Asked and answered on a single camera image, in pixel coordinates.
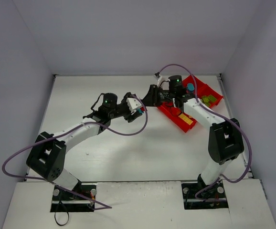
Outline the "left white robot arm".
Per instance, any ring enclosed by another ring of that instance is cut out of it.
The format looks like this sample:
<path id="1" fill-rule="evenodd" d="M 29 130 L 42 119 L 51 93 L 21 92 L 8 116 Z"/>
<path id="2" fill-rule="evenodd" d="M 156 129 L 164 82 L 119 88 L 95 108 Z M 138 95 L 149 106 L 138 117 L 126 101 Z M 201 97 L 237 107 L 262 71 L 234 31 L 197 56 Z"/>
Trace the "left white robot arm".
<path id="1" fill-rule="evenodd" d="M 43 179 L 74 192 L 81 191 L 81 181 L 64 168 L 66 154 L 88 138 L 108 129 L 112 119 L 123 117 L 129 123 L 142 115 L 142 104 L 131 93 L 117 103 L 114 93 L 101 94 L 102 104 L 83 117 L 83 121 L 58 134 L 42 132 L 27 158 L 27 166 Z"/>

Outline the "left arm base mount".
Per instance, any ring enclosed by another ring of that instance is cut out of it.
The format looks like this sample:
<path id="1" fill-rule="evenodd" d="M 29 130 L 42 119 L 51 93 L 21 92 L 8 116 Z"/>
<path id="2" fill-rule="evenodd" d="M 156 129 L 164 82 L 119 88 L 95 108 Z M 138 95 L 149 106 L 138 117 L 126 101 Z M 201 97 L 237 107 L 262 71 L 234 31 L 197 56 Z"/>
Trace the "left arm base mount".
<path id="1" fill-rule="evenodd" d="M 83 213 L 94 212 L 95 204 L 91 201 L 54 186 L 50 212 Z"/>

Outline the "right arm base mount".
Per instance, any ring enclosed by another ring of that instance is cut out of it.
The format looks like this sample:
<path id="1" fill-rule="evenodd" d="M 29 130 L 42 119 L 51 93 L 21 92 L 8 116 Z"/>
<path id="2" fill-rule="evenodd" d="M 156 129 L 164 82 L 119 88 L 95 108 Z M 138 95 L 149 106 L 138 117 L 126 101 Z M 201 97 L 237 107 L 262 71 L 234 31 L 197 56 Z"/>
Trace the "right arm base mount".
<path id="1" fill-rule="evenodd" d="M 198 198 L 195 197 L 199 191 L 197 183 L 182 183 L 181 189 L 185 210 L 229 208 L 222 181 L 199 194 Z"/>

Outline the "green lego brick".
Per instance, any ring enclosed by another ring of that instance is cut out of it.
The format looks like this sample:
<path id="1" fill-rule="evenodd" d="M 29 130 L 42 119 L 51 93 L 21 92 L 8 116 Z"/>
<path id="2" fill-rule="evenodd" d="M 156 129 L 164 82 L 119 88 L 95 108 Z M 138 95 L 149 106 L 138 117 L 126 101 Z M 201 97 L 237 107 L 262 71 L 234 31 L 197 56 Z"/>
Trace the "green lego brick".
<path id="1" fill-rule="evenodd" d="M 217 98 L 216 97 L 214 97 L 213 95 L 209 95 L 209 96 L 207 96 L 207 99 L 211 102 L 211 103 L 215 103 L 216 101 L 217 101 Z"/>
<path id="2" fill-rule="evenodd" d="M 209 102 L 209 98 L 205 95 L 201 97 L 201 100 L 202 100 L 203 103 L 208 103 Z"/>

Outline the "long yellow lego plate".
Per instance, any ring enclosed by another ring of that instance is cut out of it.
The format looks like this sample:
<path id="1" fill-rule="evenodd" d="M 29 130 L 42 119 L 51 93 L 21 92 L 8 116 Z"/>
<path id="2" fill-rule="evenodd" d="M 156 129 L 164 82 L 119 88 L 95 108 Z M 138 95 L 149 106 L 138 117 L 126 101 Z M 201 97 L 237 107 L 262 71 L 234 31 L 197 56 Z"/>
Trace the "long yellow lego plate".
<path id="1" fill-rule="evenodd" d="M 193 123 L 193 121 L 188 116 L 186 116 L 185 114 L 180 114 L 179 118 L 188 125 L 191 125 Z"/>

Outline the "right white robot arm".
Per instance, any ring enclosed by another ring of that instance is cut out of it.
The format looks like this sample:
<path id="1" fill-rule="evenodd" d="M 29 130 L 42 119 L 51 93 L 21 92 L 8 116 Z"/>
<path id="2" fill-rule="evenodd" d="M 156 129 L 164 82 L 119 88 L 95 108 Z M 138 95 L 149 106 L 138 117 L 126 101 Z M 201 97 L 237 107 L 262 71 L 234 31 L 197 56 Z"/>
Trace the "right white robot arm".
<path id="1" fill-rule="evenodd" d="M 153 107 L 169 103 L 209 130 L 208 153 L 210 159 L 197 180 L 198 187 L 205 188 L 217 182 L 228 165 L 244 151 L 242 135 L 238 130 L 239 122 L 236 119 L 228 122 L 215 114 L 212 109 L 205 108 L 195 92 L 183 86 L 180 75 L 170 76 L 168 83 L 167 90 L 156 84 L 150 85 L 142 102 L 145 106 Z"/>

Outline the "large blue lego brick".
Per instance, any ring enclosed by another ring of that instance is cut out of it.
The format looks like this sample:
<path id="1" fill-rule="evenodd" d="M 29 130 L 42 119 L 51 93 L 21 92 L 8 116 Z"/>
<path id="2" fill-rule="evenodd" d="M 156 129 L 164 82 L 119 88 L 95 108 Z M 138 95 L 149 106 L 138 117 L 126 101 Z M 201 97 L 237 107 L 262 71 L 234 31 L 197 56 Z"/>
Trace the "large blue lego brick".
<path id="1" fill-rule="evenodd" d="M 187 84 L 187 90 L 191 93 L 195 92 L 195 86 L 192 83 Z"/>

